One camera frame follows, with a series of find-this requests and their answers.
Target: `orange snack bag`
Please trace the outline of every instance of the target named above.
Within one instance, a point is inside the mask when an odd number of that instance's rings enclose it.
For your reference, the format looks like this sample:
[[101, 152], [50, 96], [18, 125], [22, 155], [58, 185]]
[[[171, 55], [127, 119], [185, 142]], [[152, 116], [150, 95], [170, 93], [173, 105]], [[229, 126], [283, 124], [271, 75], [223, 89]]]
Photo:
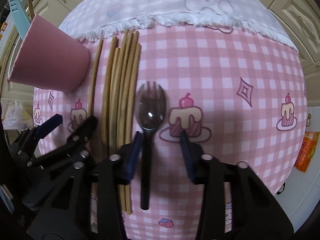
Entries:
[[305, 132], [300, 152], [294, 166], [299, 170], [306, 172], [311, 158], [315, 154], [316, 145], [319, 138], [319, 132]]

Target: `white plastic bag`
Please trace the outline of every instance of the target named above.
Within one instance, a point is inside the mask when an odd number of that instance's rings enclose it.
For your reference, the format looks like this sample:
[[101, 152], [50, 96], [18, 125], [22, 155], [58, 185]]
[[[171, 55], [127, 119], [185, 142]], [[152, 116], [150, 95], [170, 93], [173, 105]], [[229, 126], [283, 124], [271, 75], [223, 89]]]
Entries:
[[23, 109], [19, 101], [14, 102], [14, 106], [9, 106], [5, 119], [3, 121], [3, 128], [5, 130], [16, 129], [19, 131], [26, 128], [33, 128], [33, 119], [26, 110]]

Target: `pink checkered tablecloth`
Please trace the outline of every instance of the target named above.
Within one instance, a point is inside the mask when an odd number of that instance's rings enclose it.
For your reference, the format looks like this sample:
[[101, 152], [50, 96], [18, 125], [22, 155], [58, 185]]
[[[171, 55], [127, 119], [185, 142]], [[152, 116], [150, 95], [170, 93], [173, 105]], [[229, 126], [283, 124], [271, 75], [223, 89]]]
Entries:
[[[187, 130], [192, 141], [222, 162], [246, 161], [275, 194], [295, 163], [306, 125], [299, 55], [277, 41], [236, 29], [228, 33], [186, 25], [139, 32], [142, 51], [136, 90], [146, 81], [156, 81], [166, 91], [168, 108], [154, 140], [150, 209], [140, 209], [138, 167], [131, 183], [132, 215], [125, 214], [125, 228], [134, 240], [193, 240], [203, 187], [189, 181], [175, 134]], [[104, 41], [98, 68], [94, 99], [98, 119], [110, 43], [111, 38]], [[98, 42], [83, 44], [92, 60], [76, 91], [35, 89], [35, 124], [56, 113], [63, 116], [63, 124], [39, 142], [41, 154], [64, 144], [86, 118]], [[133, 133], [136, 130], [140, 128], [134, 118]], [[100, 127], [93, 141], [93, 154], [99, 153]]]

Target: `gingham pattern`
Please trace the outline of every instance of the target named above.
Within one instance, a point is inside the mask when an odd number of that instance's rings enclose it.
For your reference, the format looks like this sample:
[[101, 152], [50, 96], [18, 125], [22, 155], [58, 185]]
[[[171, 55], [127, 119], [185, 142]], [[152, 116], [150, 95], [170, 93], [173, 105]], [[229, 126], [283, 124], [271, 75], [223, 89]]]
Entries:
[[258, 0], [84, 0], [61, 23], [76, 38], [96, 41], [118, 30], [164, 26], [242, 27], [295, 48], [275, 17]]
[[[104, 41], [98, 69], [94, 114], [100, 118], [103, 83], [111, 39]], [[156, 81], [167, 93], [168, 112], [179, 100], [191, 93], [194, 105], [203, 111], [203, 126], [212, 131], [201, 143], [204, 151], [222, 162], [246, 161], [272, 194], [288, 177], [302, 142], [307, 101], [299, 55], [276, 41], [234, 30], [227, 34], [209, 28], [192, 26], [162, 27], [140, 30], [142, 45], [137, 88], [146, 81]], [[98, 43], [84, 42], [91, 59]], [[63, 125], [39, 142], [42, 154], [56, 148], [70, 135], [67, 125], [70, 110], [81, 98], [87, 107], [90, 70], [83, 84], [74, 92], [54, 95], [51, 110], [47, 100], [50, 91], [35, 89], [34, 108], [39, 102], [43, 121], [55, 113], [62, 114]], [[236, 93], [240, 78], [253, 86], [252, 108]], [[293, 130], [279, 131], [281, 106], [290, 93], [297, 125]], [[134, 119], [133, 132], [140, 130]], [[100, 141], [100, 128], [94, 145]], [[132, 209], [125, 214], [125, 228], [130, 239], [195, 238], [203, 186], [194, 186], [186, 175], [180, 146], [155, 136], [151, 175], [150, 209], [140, 209], [140, 167], [132, 181]], [[172, 228], [158, 224], [173, 221]]]

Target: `white fringe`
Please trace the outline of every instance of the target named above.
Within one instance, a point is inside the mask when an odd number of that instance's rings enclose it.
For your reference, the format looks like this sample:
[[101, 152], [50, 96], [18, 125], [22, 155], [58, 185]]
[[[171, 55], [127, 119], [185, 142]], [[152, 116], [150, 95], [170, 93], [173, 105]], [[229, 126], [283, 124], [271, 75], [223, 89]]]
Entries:
[[229, 15], [217, 15], [212, 13], [188, 13], [188, 12], [174, 12], [163, 15], [144, 15], [132, 19], [123, 20], [118, 23], [100, 26], [93, 30], [82, 34], [71, 35], [74, 39], [80, 41], [87, 39], [89, 41], [97, 41], [100, 38], [109, 38], [117, 35], [119, 32], [124, 32], [126, 29], [146, 29], [153, 28], [156, 24], [163, 26], [177, 26], [188, 23], [195, 27], [232, 27], [240, 28], [252, 33], [260, 33], [261, 35], [285, 44], [298, 51], [295, 44], [285, 35], [255, 23], [252, 20], [233, 17]]

